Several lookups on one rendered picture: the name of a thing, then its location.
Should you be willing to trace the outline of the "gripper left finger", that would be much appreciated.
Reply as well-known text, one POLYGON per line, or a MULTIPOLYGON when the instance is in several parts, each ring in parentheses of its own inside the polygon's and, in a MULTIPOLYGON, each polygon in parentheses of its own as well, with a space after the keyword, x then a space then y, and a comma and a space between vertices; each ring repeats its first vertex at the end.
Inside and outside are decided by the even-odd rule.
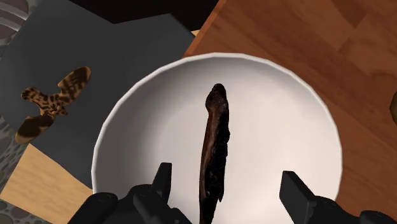
POLYGON ((162 162, 151 184, 133 186, 119 199, 99 192, 89 196, 67 224, 192 224, 168 205, 172 164, 162 162))

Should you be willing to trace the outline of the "white bowl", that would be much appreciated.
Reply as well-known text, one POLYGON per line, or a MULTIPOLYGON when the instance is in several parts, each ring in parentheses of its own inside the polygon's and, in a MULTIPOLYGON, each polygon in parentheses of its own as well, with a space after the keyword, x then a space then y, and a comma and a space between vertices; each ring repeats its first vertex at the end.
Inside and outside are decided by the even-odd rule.
POLYGON ((342 147, 328 108, 291 71, 258 57, 208 53, 163 66, 114 106, 95 144, 94 192, 126 196, 172 164, 169 204, 199 224, 199 171, 213 86, 226 89, 230 140, 225 194, 212 224, 292 224, 279 199, 283 171, 316 194, 338 195, 342 147))

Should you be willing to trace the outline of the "spotted brown animal figure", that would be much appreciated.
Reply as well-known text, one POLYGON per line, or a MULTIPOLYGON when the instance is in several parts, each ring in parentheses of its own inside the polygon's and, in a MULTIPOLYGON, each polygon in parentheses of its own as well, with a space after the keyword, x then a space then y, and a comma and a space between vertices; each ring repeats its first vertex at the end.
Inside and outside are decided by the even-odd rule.
POLYGON ((75 69, 57 84, 60 92, 52 95, 46 95, 36 87, 25 89, 21 98, 34 103, 39 108, 39 115, 25 118, 15 134, 15 141, 27 144, 51 127, 56 116, 66 116, 68 112, 65 107, 78 98, 91 74, 91 69, 87 66, 75 69))

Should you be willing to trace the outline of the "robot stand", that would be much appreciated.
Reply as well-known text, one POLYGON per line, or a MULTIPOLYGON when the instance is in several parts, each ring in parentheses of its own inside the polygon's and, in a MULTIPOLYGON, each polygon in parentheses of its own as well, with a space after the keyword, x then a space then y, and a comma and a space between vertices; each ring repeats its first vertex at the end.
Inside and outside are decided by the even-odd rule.
POLYGON ((38 107, 21 98, 27 87, 45 94, 81 66, 92 75, 66 116, 33 145, 91 186, 97 136, 116 102, 137 81, 180 59, 193 34, 171 15, 112 24, 69 0, 42 0, 0 59, 0 114, 14 129, 38 107))

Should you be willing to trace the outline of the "dark brown elongated object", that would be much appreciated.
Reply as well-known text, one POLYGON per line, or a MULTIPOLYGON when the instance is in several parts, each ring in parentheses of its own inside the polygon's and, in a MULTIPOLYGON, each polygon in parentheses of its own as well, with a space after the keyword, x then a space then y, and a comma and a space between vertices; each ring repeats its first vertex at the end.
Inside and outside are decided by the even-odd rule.
POLYGON ((199 224, 211 224, 224 195, 225 166, 230 139, 229 107, 224 86, 217 83, 205 100, 208 112, 199 177, 199 224))

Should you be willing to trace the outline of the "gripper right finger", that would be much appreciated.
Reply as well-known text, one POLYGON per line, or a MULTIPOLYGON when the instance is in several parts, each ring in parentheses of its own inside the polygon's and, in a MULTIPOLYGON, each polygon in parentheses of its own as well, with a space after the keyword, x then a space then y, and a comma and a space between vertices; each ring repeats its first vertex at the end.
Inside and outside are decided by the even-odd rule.
POLYGON ((397 224, 379 211, 348 213, 334 200, 314 195, 293 171, 282 172, 279 198, 294 224, 397 224))

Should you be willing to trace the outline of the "olive brown round object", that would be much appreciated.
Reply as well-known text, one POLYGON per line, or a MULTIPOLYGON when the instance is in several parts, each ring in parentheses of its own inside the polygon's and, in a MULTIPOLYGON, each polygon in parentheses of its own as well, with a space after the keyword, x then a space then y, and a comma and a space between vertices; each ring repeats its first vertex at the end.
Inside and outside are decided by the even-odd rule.
POLYGON ((394 93, 391 99, 389 111, 391 114, 391 118, 393 119, 393 122, 397 125, 397 91, 394 93))

